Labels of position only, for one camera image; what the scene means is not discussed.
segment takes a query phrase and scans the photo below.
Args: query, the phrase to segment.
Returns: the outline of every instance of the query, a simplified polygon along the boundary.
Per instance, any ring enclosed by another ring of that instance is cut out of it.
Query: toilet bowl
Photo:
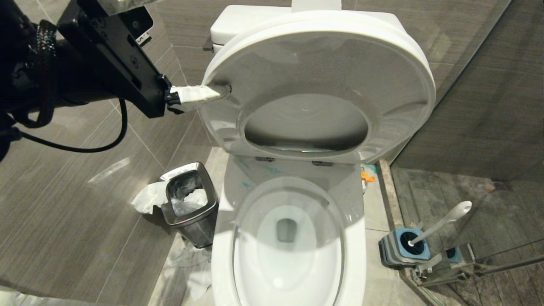
[[[252,8],[232,5],[212,27],[220,50],[202,84],[232,88],[199,109],[230,154],[213,241],[215,303],[362,305],[360,163],[425,123],[432,74],[392,14],[282,9],[248,25],[241,16]]]

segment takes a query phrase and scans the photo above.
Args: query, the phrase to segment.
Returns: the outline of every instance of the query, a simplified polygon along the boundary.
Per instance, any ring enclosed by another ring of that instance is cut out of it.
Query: trash can
[[[179,174],[170,179],[166,186],[168,203],[161,206],[164,219],[196,248],[211,246],[219,209],[212,180],[200,162],[179,167],[177,171]],[[185,201],[200,188],[206,194],[205,205]]]

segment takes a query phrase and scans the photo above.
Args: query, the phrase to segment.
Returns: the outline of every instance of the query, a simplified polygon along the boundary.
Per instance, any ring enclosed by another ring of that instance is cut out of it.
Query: toilet
[[[211,27],[199,113],[228,154],[212,250],[217,306],[362,305],[361,163],[435,106],[429,64],[387,13],[231,5]]]

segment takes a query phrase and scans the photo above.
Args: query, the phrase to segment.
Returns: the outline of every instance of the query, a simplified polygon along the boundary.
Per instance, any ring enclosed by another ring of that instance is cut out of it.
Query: white brush handle
[[[459,204],[457,204],[452,210],[448,212],[448,214],[443,217],[440,221],[436,222],[435,225],[431,226],[428,230],[423,232],[423,234],[417,236],[414,240],[411,240],[408,242],[408,245],[413,247],[416,243],[419,241],[429,237],[432,233],[438,231],[441,229],[444,225],[455,222],[462,216],[466,215],[472,208],[472,202],[471,201],[463,201]]]

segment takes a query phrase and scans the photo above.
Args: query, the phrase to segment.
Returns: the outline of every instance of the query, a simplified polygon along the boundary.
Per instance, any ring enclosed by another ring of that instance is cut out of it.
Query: toilet tank
[[[373,11],[353,11],[359,14],[372,16],[383,20],[395,28],[404,30],[398,18],[390,13],[378,13]],[[268,19],[285,14],[291,14],[291,8],[265,7],[260,5],[229,5],[216,19],[210,28],[213,52],[217,53],[233,37],[247,31],[255,25]]]

